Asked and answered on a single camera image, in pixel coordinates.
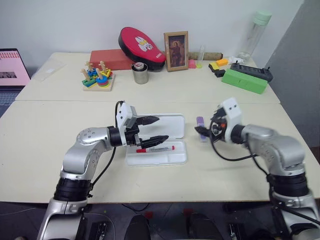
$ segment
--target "green bottle cap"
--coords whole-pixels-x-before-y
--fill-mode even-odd
[[[253,22],[261,26],[266,26],[269,23],[271,16],[272,16],[271,12],[257,11],[254,16]]]

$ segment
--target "purple marker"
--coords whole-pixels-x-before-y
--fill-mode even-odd
[[[203,116],[197,116],[196,117],[196,124],[198,127],[204,127],[205,126],[205,121],[204,121],[204,117]],[[200,135],[200,141],[201,142],[206,142],[207,138],[201,134]]]

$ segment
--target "clear water bottle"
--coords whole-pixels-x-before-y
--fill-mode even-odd
[[[269,23],[272,14],[266,11],[257,11],[249,33],[240,49],[238,58],[242,58],[245,62],[248,61],[254,52],[266,26]]]

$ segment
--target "beige tabletop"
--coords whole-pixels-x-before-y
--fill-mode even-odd
[[[182,165],[129,167],[125,147],[95,185],[91,203],[264,201],[268,184],[251,159],[228,162],[219,158],[209,142],[200,142],[194,130],[196,117],[208,126],[216,103],[165,103],[129,101],[138,114],[181,113],[185,116],[188,161]],[[47,203],[53,196],[64,154],[77,134],[88,127],[114,124],[115,102],[16,101],[0,118],[0,201]],[[320,166],[280,104],[239,104],[243,124],[270,127],[301,142],[305,149],[308,186],[320,197]],[[219,142],[227,157],[245,156],[239,145]],[[97,174],[111,152],[104,153]]]
[[[274,91],[268,85],[263,94],[257,94],[221,82],[208,68],[176,72],[149,72],[149,82],[139,85],[134,82],[132,70],[114,71],[112,91],[83,91],[82,68],[90,59],[89,53],[56,52],[47,61],[47,70],[54,67],[52,59],[64,65],[63,68],[43,81],[35,75],[16,98],[18,101],[96,101],[115,102],[127,100],[154,103],[221,103],[227,96],[233,96],[239,103],[279,104]]]

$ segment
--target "red marker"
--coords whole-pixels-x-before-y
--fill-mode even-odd
[[[149,147],[145,149],[137,149],[137,153],[154,153],[154,152],[164,152],[164,151],[172,151],[175,150],[175,146],[172,147]]]

